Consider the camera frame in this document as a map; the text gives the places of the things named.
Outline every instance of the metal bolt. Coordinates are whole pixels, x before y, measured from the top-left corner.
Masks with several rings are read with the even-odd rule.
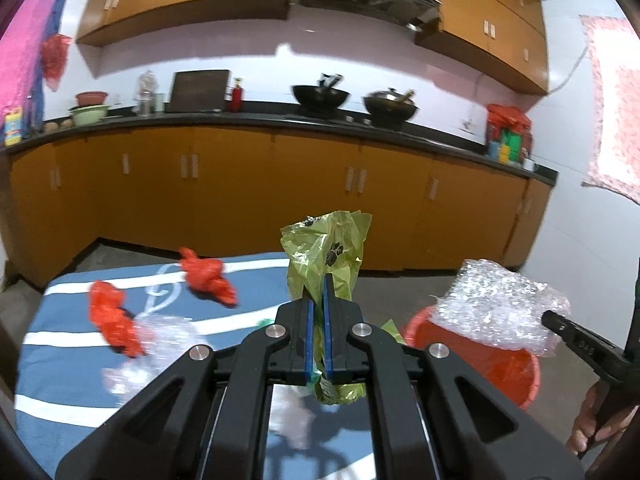
[[[209,347],[196,345],[189,350],[189,357],[194,361],[204,361],[204,359],[209,357]]]
[[[434,343],[429,347],[429,353],[436,359],[444,359],[449,355],[449,347],[443,343]]]
[[[366,323],[356,323],[351,327],[351,331],[359,337],[366,337],[373,332],[372,328]]]
[[[282,325],[273,324],[267,327],[267,335],[269,337],[282,337],[285,335],[286,331],[287,329]]]

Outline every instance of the human hand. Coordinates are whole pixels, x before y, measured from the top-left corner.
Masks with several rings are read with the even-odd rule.
[[[566,447],[573,454],[578,454],[587,449],[588,440],[596,430],[596,416],[593,413],[593,404],[596,400],[596,384],[587,390],[580,413],[575,418],[574,428],[566,443]],[[595,441],[601,442],[624,431],[634,418],[638,406],[630,406],[612,416],[609,421],[596,433]]]

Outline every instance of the red trash bin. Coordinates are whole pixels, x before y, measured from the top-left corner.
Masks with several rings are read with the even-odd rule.
[[[540,388],[540,363],[526,350],[503,350],[483,345],[429,321],[434,308],[421,310],[405,327],[402,337],[414,348],[444,343],[496,388],[526,410]]]

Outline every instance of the table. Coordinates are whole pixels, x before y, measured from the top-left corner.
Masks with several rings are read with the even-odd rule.
[[[109,348],[88,320],[91,284],[106,280],[123,289],[124,307],[133,314],[188,317],[221,349],[275,318],[278,306],[289,301],[284,253],[222,259],[238,292],[233,310],[191,294],[177,264],[78,272],[49,284],[24,338],[15,396],[18,436],[47,473],[54,476],[60,459],[118,409],[118,399],[102,384],[102,369],[117,368],[127,358]],[[264,479],[375,478],[367,401],[323,406],[307,396],[302,403],[312,418],[308,449],[293,449],[270,433]]]

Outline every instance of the black countertop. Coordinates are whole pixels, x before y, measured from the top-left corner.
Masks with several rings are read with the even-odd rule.
[[[126,116],[107,117],[99,123],[88,126],[74,126],[72,128],[60,128],[50,134],[40,134],[29,139],[22,140],[13,146],[0,148],[0,153],[15,155],[16,153],[35,148],[48,142],[68,139],[77,136],[99,134],[106,130],[120,128],[148,128],[150,126],[254,126],[278,128],[281,130],[308,130],[311,132],[324,132],[337,137],[349,137],[351,139],[373,140],[391,146],[411,148],[429,153],[441,153],[463,160],[477,162],[490,168],[502,170],[506,173],[535,178],[540,182],[554,186],[558,179],[558,172],[544,166],[539,166],[536,172],[525,171],[519,166],[510,166],[491,160],[481,154],[484,146],[478,142],[462,139],[461,137],[446,134],[432,128],[407,123],[401,131],[377,128],[362,123],[363,114],[345,112],[343,117],[336,120],[309,118],[295,113],[263,113],[263,112],[201,112],[201,113],[172,113],[154,114],[148,117],[138,117],[125,110]]]

